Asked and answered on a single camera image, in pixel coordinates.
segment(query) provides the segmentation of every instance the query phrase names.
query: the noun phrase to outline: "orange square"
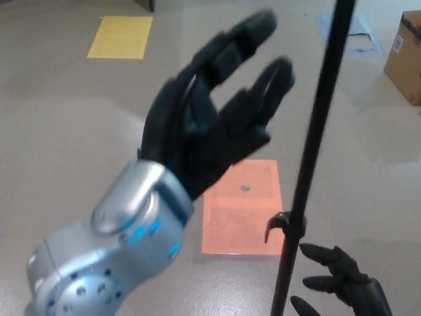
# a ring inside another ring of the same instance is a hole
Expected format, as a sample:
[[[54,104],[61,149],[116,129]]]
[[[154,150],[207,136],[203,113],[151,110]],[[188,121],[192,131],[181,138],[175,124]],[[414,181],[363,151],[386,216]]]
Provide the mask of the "orange square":
[[[282,210],[276,161],[246,160],[230,168],[205,192],[203,253],[279,255],[284,236],[264,231],[268,220]]]

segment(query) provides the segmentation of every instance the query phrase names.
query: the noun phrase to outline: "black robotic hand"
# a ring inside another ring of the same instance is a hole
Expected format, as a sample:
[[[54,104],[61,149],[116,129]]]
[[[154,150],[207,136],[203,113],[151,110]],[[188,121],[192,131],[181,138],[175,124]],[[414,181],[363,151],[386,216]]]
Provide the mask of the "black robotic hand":
[[[261,11],[219,33],[162,87],[148,112],[138,159],[169,168],[192,200],[230,165],[270,141],[266,125],[294,84],[288,59],[269,64],[250,89],[239,90],[219,112],[210,94],[255,54],[276,25],[272,11]]]
[[[329,268],[331,276],[310,276],[303,284],[311,290],[335,293],[356,316],[392,316],[382,286],[375,278],[362,274],[357,262],[339,247],[328,249],[312,244],[301,244],[301,251],[309,259]],[[305,300],[291,297],[291,303],[300,316],[320,316]]]

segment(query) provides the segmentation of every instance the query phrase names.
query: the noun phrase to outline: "yellow square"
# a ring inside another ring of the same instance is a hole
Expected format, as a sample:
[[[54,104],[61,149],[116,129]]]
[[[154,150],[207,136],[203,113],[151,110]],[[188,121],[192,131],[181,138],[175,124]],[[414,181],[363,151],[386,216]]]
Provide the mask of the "yellow square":
[[[152,16],[104,16],[88,58],[143,59]]]

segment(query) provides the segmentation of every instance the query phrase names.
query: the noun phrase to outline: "cardboard box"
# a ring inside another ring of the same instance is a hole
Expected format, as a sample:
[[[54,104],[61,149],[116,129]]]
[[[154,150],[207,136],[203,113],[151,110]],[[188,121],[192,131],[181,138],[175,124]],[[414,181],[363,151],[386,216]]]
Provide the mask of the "cardboard box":
[[[412,105],[421,105],[421,10],[406,11],[384,71]]]

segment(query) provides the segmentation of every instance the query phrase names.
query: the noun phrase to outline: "black pole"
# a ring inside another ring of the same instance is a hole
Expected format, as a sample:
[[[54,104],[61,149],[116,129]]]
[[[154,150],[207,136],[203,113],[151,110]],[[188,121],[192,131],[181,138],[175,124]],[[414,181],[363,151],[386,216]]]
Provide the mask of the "black pole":
[[[322,143],[323,131],[328,118],[330,103],[335,91],[336,80],[341,66],[349,27],[351,25],[355,1],[356,0],[337,0],[336,3],[329,40],[310,117],[309,130],[307,132],[303,158],[301,159],[292,208],[291,212],[288,213],[287,217],[283,220],[285,240],[282,247],[278,277],[276,279],[271,316],[282,316],[284,314],[295,256],[297,255],[299,241],[304,235],[304,212],[307,198],[310,192],[320,144]]]

